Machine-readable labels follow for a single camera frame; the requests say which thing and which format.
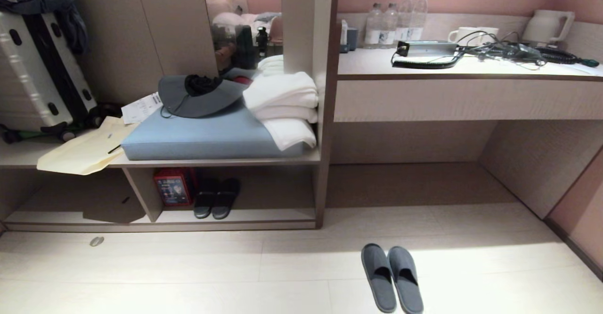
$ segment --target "plastic bottle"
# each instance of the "plastic bottle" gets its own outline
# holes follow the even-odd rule
[[[408,41],[408,31],[411,27],[413,9],[413,0],[403,0],[400,9],[398,9],[398,25],[396,26],[396,35],[394,36],[394,45],[396,46],[398,46],[398,41]]]
[[[427,11],[427,0],[418,0],[413,9],[413,17],[411,17],[411,30],[408,33],[411,41],[420,41],[425,27],[425,20],[427,19]]]
[[[398,6],[396,3],[390,3],[387,7],[387,11],[383,14],[383,25],[381,26],[381,35],[379,36],[380,48],[389,49],[394,47],[397,24]]]
[[[381,35],[381,24],[383,24],[383,13],[381,4],[373,4],[373,9],[368,13],[367,32],[364,36],[364,48],[376,49],[379,47],[379,36]]]

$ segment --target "red box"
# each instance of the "red box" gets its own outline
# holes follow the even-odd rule
[[[163,204],[171,206],[190,205],[196,191],[196,175],[189,168],[166,168],[153,177]]]

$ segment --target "pair of slippers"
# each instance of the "pair of slippers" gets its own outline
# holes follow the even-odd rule
[[[385,256],[381,247],[369,243],[362,248],[362,265],[367,273],[375,303],[381,312],[393,313],[396,310],[394,288],[398,291],[404,312],[423,312],[423,299],[416,281],[416,267],[408,250],[393,247]]]
[[[216,220],[222,220],[230,214],[232,205],[241,191],[241,183],[237,179],[218,181],[203,179],[195,196],[194,213],[198,219],[205,219],[209,214]]]

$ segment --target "white mug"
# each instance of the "white mug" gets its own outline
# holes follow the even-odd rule
[[[480,27],[478,27],[478,29],[480,29],[481,31],[485,31],[489,34],[498,35],[498,28],[489,28],[487,26],[480,26]],[[484,45],[485,43],[496,43],[496,39],[494,39],[489,34],[482,35],[482,38],[480,39],[480,45]]]
[[[481,45],[481,34],[472,34],[476,31],[480,31],[480,28],[471,28],[469,26],[462,26],[458,30],[452,31],[448,35],[448,41],[452,43],[458,43],[460,46],[480,46]],[[454,41],[452,40],[452,35],[456,34]]]

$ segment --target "seat cushion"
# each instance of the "seat cushion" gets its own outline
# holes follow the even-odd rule
[[[123,140],[131,161],[295,157],[303,143],[278,150],[270,133],[237,101],[204,118],[164,118],[155,111]]]

